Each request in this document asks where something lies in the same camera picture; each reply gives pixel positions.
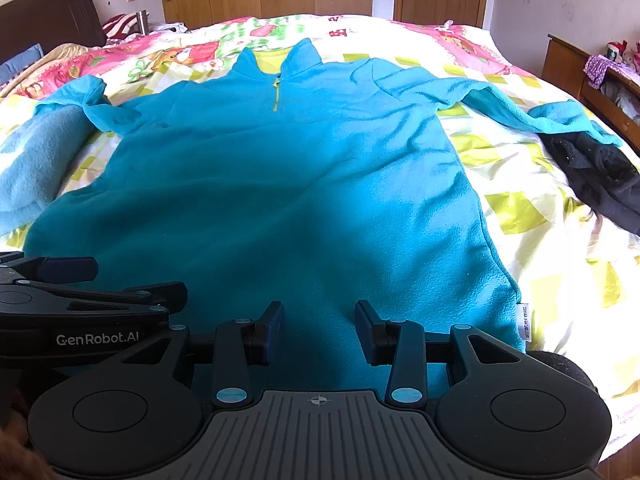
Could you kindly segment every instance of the clothing tag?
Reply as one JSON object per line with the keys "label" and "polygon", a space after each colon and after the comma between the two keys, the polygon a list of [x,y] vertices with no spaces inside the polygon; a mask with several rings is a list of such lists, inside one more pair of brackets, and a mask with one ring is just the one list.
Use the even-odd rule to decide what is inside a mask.
{"label": "clothing tag", "polygon": [[518,332],[523,341],[531,343],[531,312],[529,303],[519,303],[516,305],[516,320],[518,321]]}

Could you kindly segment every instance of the black garment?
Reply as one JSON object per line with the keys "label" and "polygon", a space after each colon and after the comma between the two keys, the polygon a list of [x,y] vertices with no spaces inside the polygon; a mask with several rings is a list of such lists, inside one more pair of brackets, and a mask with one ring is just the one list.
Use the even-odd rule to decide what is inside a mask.
{"label": "black garment", "polygon": [[624,153],[585,133],[539,135],[578,199],[640,235],[640,174]]}

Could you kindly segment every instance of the blue pillow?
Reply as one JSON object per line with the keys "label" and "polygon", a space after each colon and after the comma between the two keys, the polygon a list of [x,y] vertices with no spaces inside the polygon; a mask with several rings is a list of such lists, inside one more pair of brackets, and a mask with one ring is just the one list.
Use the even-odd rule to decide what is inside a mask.
{"label": "blue pillow", "polygon": [[39,43],[30,46],[24,52],[16,54],[9,61],[0,65],[0,85],[10,81],[31,63],[35,63],[42,57],[42,47]]}

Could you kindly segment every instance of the collar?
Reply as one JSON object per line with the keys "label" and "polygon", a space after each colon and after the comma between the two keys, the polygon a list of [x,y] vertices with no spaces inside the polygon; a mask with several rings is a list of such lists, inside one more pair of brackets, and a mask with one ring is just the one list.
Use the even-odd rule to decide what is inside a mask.
{"label": "collar", "polygon": [[[297,42],[280,66],[280,78],[293,77],[318,64],[322,59],[309,38]],[[277,74],[264,73],[258,67],[254,52],[250,48],[244,48],[238,60],[231,67],[231,72],[237,72],[252,79],[272,80]]]}

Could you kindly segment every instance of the red and white striped fabric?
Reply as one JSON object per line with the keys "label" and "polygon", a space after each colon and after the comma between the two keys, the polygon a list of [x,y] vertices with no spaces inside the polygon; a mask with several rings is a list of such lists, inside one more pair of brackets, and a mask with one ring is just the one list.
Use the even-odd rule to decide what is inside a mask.
{"label": "red and white striped fabric", "polygon": [[138,30],[135,14],[118,14],[109,18],[102,26],[108,40],[124,40]]}

